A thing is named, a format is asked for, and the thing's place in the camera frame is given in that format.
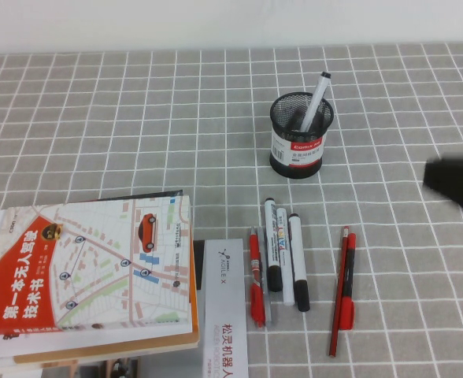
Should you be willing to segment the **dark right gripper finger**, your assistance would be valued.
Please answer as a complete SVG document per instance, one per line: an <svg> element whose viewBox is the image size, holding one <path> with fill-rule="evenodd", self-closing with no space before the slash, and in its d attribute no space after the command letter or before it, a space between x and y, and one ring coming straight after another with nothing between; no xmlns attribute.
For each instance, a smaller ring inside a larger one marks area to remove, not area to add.
<svg viewBox="0 0 463 378"><path fill-rule="evenodd" d="M423 186L445 199L455 202L457 196L454 194L450 172L457 162L458 157L455 156L445 156L426 161L424 165Z"/></svg>

